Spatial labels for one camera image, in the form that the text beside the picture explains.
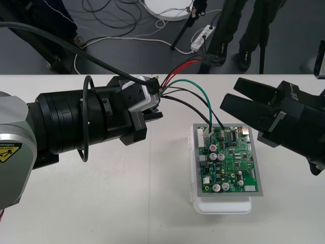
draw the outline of microchip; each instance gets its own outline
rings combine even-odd
[[[207,166],[207,161],[200,161],[200,166]]]

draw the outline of power strip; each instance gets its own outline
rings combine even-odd
[[[212,34],[215,27],[212,27],[212,29],[210,29],[210,26],[211,25],[207,25],[204,30],[199,34],[199,36],[195,39],[195,41],[191,44],[192,51],[197,52],[202,47],[202,45],[204,44],[204,39],[202,38],[202,36],[205,35],[206,39],[208,39],[208,37]]]

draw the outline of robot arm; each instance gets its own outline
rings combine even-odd
[[[65,151],[77,149],[86,161],[89,145],[144,140],[146,122],[163,116],[157,93],[145,85],[114,77],[107,86],[84,88],[40,94],[28,104],[0,93],[0,219],[1,209],[19,202],[33,169],[57,163]]]
[[[277,87],[239,78],[234,89],[251,100],[227,94],[221,109],[258,130],[258,140],[282,145],[307,158],[312,174],[325,168],[325,97],[281,82]]]

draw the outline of gray carpet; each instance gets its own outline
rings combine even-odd
[[[69,10],[83,11],[81,1],[63,0]],[[105,4],[106,0],[92,1],[94,8]],[[208,9],[222,8],[223,1],[208,1]],[[239,29],[234,40],[230,43],[226,63],[222,67],[213,67],[212,74],[236,74],[239,71],[234,64],[233,55],[238,52],[239,40],[245,32],[248,21],[253,11],[254,0],[250,0],[244,10]],[[121,5],[136,16],[139,11],[132,5]],[[150,34],[157,30],[156,19],[150,17],[147,11],[139,4],[143,16],[149,16],[143,20],[136,29],[127,35],[134,37],[140,34]],[[325,1],[323,0],[288,0],[272,23],[270,38],[265,59],[265,74],[300,74],[300,65],[307,59],[317,54],[320,40],[325,39],[323,24],[325,23]],[[114,1],[105,8],[122,19],[130,19],[114,4]],[[189,28],[179,44],[183,51],[190,51],[190,38],[200,28],[209,24],[215,13],[201,17],[192,28]],[[93,19],[92,14],[72,13],[86,19]],[[99,18],[113,19],[108,13],[98,13]],[[96,30],[96,32],[114,36],[126,32],[128,29],[113,29],[106,27],[97,21],[86,21],[74,17],[74,20],[82,26]],[[172,43],[183,27],[185,21],[169,22],[161,31],[147,38],[161,39]],[[78,33],[86,40],[98,37],[94,32],[85,28],[79,28]],[[53,74],[49,71],[43,58],[36,53],[27,43],[19,39],[7,29],[0,29],[0,74]],[[95,57],[131,74],[162,74],[169,73],[176,65],[190,57],[177,51],[171,51],[162,43],[142,41],[105,40],[90,46],[88,53]],[[66,61],[71,67],[71,60]],[[78,59],[78,68],[83,74],[108,74],[109,72],[86,60]],[[194,65],[185,73],[195,74],[199,69]],[[259,69],[259,48],[252,55],[252,65],[247,74],[257,74]]]

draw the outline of green wire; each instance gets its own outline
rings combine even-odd
[[[177,83],[177,82],[180,82],[180,81],[184,81],[184,82],[187,82],[187,83],[190,83],[192,85],[195,85],[204,95],[205,99],[207,100],[207,103],[208,103],[208,107],[209,107],[209,115],[210,115],[210,123],[212,124],[212,109],[211,109],[211,104],[210,104],[210,100],[208,98],[208,95],[205,93],[205,91],[198,85],[196,84],[195,82],[191,81],[191,80],[187,80],[187,79],[179,79],[179,80],[175,80],[173,82],[171,82],[168,86],[165,87],[164,90],[162,90],[162,92],[159,94],[159,98],[163,95],[163,93],[173,84]]]

